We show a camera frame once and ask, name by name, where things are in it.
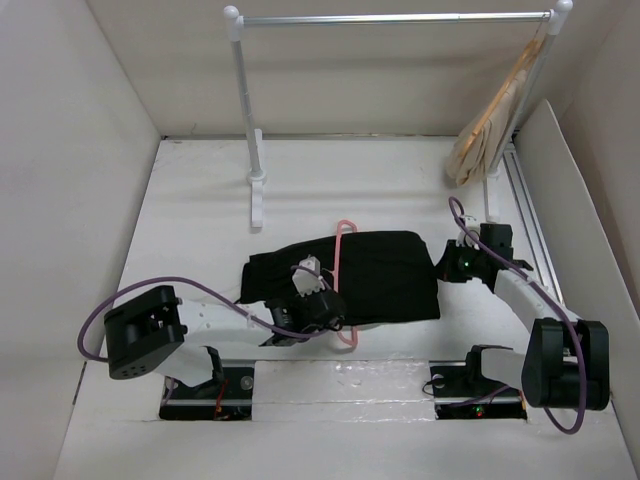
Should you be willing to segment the pink hanger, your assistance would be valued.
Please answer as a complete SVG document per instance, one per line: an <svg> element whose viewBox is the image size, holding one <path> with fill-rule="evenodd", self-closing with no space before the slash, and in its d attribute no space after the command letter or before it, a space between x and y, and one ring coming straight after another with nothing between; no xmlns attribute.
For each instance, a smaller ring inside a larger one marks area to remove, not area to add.
<svg viewBox="0 0 640 480"><path fill-rule="evenodd" d="M350 220L342 219L337 223L335 233L333 269L330 271L333 278L333 289L336 292L339 291L340 286L340 268L343 237L347 233L356 233L357 231L357 225ZM356 327L350 327L349 336L346 336L341 331L338 331L336 335L339 341L349 349L355 350L357 348L359 343L359 335Z"/></svg>

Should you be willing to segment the black trousers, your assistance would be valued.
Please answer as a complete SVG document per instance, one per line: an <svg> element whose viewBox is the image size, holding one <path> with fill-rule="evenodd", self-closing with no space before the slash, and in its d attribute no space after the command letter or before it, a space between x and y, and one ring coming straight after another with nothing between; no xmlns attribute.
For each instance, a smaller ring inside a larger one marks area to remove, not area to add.
<svg viewBox="0 0 640 480"><path fill-rule="evenodd" d="M243 266L239 301L294 298L291 267L310 256L333 282L335 237L255 254ZM422 238L410 231L348 233L343 237L339 295L345 324L405 323L441 316L435 266Z"/></svg>

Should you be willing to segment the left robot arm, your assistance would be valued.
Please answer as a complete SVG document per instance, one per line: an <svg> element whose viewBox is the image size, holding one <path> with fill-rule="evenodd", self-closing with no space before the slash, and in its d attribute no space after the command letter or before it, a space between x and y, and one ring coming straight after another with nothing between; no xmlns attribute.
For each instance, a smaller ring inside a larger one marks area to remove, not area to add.
<svg viewBox="0 0 640 480"><path fill-rule="evenodd" d="M221 356L231 346L294 346L339 329L346 313L331 289L290 302L225 306L182 300L162 285L106 313L109 376L132 380L156 372L212 396L222 387Z"/></svg>

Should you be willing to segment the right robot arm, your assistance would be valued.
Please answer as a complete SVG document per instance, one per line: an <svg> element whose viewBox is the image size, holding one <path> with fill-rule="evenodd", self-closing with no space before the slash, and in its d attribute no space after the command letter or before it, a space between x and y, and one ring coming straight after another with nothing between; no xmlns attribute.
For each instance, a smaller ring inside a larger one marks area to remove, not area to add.
<svg viewBox="0 0 640 480"><path fill-rule="evenodd" d="M483 223L478 231L447 242L436 266L440 280L480 280L510 307L526 328L525 352L475 345L462 381L483 394L497 382L517 389L538 408L601 411L610 400L609 332L555 301L531 277L532 266L513 256L512 228Z"/></svg>

